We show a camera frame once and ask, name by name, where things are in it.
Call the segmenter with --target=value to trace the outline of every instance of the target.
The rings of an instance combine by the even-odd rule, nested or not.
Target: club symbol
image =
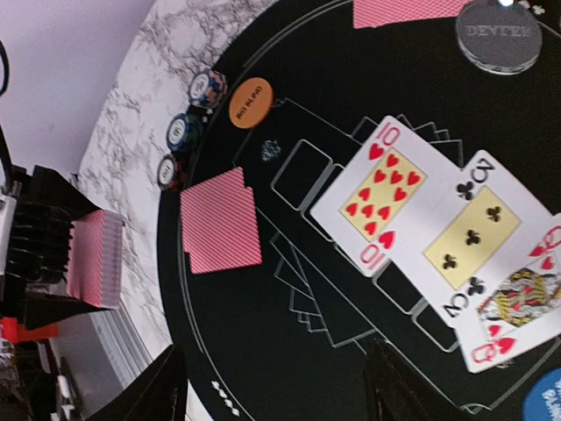
[[[470,278],[470,288],[467,289],[467,295],[472,296],[473,294],[483,294],[485,292],[485,286],[480,278],[472,276]]]
[[[466,184],[458,184],[456,186],[456,191],[459,193],[458,196],[463,197],[465,200],[472,200],[473,199],[473,183],[467,182]]]
[[[454,269],[458,265],[456,258],[451,254],[446,254],[444,256],[444,263],[442,265],[443,269]]]
[[[470,246],[472,244],[479,244],[481,242],[481,237],[478,232],[474,230],[469,230],[466,234],[467,239],[465,239],[465,243]]]
[[[499,215],[501,213],[500,206],[495,206],[494,208],[487,208],[486,213],[489,219],[491,219],[493,222],[499,222],[501,220],[501,215]]]

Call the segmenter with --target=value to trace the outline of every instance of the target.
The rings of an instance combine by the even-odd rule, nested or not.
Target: red object
[[[412,20],[453,18],[471,0],[354,0],[355,29],[408,22]]]
[[[118,308],[123,218],[97,210],[74,225],[67,293],[98,308]]]
[[[253,190],[242,168],[181,192],[183,251],[194,274],[261,263]]]
[[[33,331],[27,331],[22,325],[18,324],[18,321],[15,318],[3,318],[2,327],[2,337],[9,340],[12,344],[49,339],[59,335],[59,328],[57,324],[40,327],[39,329],[35,329]]]

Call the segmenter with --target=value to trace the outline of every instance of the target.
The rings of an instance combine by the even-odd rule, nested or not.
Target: playing card
[[[508,333],[561,305],[561,215],[552,224],[539,244],[526,247],[526,260],[478,306],[479,321],[487,333],[498,327]]]
[[[372,276],[397,243],[410,240],[410,225],[430,221],[457,176],[453,163],[388,116],[310,213],[363,275]]]
[[[234,168],[223,174],[217,175],[205,182],[181,192],[181,207],[193,205],[189,213],[197,215],[199,224],[194,225],[194,219],[182,219],[183,227],[182,243],[183,251],[188,253],[193,246],[194,232],[205,230],[206,224],[213,224],[213,215],[217,206],[227,205],[229,202],[236,202],[244,191],[244,170],[241,167]]]
[[[181,225],[194,274],[261,263],[255,202],[251,188],[181,192]]]
[[[527,260],[459,319],[456,335],[465,364],[478,373],[541,345],[561,333],[561,217]]]
[[[419,2],[413,6],[405,0],[390,4],[374,0],[355,0],[353,27],[355,29],[413,20],[452,18],[462,10],[467,0]]]
[[[413,225],[411,240],[396,244],[390,257],[454,327],[524,261],[525,249],[550,221],[550,213],[520,182],[479,151],[428,222]]]

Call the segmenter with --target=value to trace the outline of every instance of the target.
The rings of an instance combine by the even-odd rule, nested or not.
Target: stack of cards
[[[123,217],[97,210],[75,221],[67,293],[99,308],[117,309],[121,296]]]
[[[242,168],[182,191],[181,227],[194,274],[261,263],[253,190]]]
[[[311,215],[365,276],[391,259],[456,329],[473,373],[561,332],[561,221],[485,151],[457,168],[386,117]]]

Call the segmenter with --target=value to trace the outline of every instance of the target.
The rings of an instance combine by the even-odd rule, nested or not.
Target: marble surface
[[[155,180],[167,153],[166,130],[188,105],[194,74],[212,65],[276,0],[157,0],[107,96],[82,158],[79,187],[95,204],[123,215],[122,302],[155,359],[169,344],[158,281]],[[196,399],[188,414],[208,419]]]

